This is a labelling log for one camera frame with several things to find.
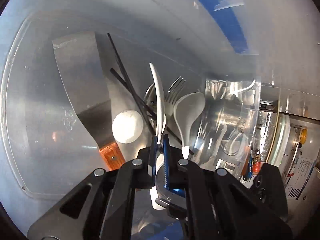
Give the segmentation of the white rice paddle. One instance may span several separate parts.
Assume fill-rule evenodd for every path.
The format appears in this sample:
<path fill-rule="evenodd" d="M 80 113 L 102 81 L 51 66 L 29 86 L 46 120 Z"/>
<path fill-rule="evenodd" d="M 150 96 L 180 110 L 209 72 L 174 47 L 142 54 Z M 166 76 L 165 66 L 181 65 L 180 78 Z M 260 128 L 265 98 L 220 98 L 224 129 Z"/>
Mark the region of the white rice paddle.
<path fill-rule="evenodd" d="M 157 137 L 157 150 L 156 150 L 156 174 L 159 171 L 159 169 L 163 166 L 164 164 L 164 157 L 163 155 L 157 156 L 159 152 L 159 148 L 161 145 L 161 140 L 162 140 L 162 134 L 165 129 L 166 125 L 166 117 L 165 117 L 165 106 L 164 106 L 164 92 L 163 92 L 163 86 L 161 82 L 161 78 L 154 67 L 153 63 L 149 63 L 150 70 L 152 73 L 153 77 L 153 83 L 156 91 L 156 102 L 157 102 L 157 123 L 156 123 L 156 137 Z"/>

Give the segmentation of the white plastic ladle spoon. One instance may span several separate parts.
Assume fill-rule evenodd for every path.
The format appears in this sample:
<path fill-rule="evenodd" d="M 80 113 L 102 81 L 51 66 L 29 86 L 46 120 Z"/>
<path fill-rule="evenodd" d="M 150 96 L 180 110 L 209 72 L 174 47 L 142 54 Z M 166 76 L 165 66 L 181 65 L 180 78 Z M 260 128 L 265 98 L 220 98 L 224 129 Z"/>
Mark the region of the white plastic ladle spoon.
<path fill-rule="evenodd" d="M 189 157 L 190 131 L 195 120 L 200 116 L 205 107 L 205 97 L 201 92 L 190 93 L 182 96 L 174 105 L 174 119 L 182 141 L 182 155 Z"/>

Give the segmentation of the silver metal spoon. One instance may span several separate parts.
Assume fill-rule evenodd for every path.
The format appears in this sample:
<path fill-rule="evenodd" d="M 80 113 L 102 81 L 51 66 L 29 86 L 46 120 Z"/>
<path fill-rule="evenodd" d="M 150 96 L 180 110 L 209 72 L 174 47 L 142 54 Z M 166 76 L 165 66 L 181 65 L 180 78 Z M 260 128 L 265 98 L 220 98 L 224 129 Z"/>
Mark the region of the silver metal spoon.
<path fill-rule="evenodd" d="M 156 111 L 157 108 L 157 98 L 156 98 L 156 89 L 154 83 L 152 83 L 144 95 L 144 102 L 149 106 L 153 111 Z"/>

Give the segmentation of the silver metal fork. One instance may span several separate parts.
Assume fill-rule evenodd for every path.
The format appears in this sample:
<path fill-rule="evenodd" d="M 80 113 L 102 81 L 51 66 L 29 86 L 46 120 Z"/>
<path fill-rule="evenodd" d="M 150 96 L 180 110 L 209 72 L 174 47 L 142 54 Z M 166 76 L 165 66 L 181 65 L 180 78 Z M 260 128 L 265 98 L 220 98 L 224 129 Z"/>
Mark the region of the silver metal fork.
<path fill-rule="evenodd" d="M 169 121 L 173 114 L 173 107 L 176 101 L 178 100 L 178 96 L 182 89 L 185 87 L 186 79 L 179 76 L 169 87 L 168 92 L 164 98 L 164 107 L 165 107 L 165 117 L 166 124 L 169 124 Z"/>

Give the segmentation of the wooden handled metal scraper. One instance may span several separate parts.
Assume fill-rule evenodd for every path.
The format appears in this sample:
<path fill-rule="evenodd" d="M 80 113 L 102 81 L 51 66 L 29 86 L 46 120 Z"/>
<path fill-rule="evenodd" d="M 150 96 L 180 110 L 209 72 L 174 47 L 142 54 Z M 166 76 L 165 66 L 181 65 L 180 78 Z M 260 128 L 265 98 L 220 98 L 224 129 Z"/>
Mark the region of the wooden handled metal scraper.
<path fill-rule="evenodd" d="M 125 159 L 112 133 L 112 109 L 96 35 L 82 31 L 52 41 L 55 61 L 67 97 L 109 170 Z"/>

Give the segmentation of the stainless steel lidded jug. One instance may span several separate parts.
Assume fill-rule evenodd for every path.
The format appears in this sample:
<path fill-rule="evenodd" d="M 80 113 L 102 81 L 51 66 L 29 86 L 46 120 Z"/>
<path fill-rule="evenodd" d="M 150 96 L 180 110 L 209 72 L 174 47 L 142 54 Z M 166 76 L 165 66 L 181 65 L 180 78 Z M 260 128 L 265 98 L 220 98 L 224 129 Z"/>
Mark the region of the stainless steel lidded jug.
<path fill-rule="evenodd" d="M 206 80 L 199 127 L 199 163 L 238 165 L 248 155 L 259 111 L 261 82 Z"/>

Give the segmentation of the clear plastic storage box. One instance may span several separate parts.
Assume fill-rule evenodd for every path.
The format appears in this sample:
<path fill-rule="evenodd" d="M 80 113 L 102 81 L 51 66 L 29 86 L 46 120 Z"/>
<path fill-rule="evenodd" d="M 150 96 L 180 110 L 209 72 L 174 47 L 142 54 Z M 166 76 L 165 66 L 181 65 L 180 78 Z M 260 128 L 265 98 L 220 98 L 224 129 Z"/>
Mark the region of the clear plastic storage box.
<path fill-rule="evenodd" d="M 92 31 L 125 163 L 109 170 L 75 113 L 52 41 Z M 201 115 L 180 159 L 184 192 L 148 182 L 152 134 L 116 62 L 111 34 L 137 95 L 153 83 L 178 99 L 206 80 L 261 82 L 247 158 L 199 163 Z M 243 181 L 249 154 L 267 157 L 276 115 L 290 116 L 278 167 L 283 221 Z M 24 239 L 319 239 L 319 10 L 312 0 L 7 0 L 1 11 L 1 212 Z"/>

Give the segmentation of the blue black handled knife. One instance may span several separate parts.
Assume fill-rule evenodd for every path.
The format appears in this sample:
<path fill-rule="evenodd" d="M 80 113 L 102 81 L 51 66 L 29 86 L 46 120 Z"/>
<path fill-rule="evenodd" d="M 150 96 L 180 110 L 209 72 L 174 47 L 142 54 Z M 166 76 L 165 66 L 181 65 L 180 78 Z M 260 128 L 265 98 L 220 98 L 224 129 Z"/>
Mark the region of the blue black handled knife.
<path fill-rule="evenodd" d="M 252 154 L 249 154 L 248 162 L 246 166 L 246 172 L 242 176 L 243 181 L 250 181 L 253 176 L 253 160 L 252 160 Z"/>

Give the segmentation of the red handled knife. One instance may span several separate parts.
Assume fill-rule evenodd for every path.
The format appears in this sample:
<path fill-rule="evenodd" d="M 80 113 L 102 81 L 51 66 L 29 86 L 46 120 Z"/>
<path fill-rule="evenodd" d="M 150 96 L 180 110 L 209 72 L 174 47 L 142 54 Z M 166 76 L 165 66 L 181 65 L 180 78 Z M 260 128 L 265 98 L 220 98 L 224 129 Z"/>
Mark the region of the red handled knife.
<path fill-rule="evenodd" d="M 253 154 L 253 166 L 252 166 L 252 172 L 253 175 L 257 175 L 260 172 L 261 169 L 261 153 L 259 150 L 256 150 Z"/>

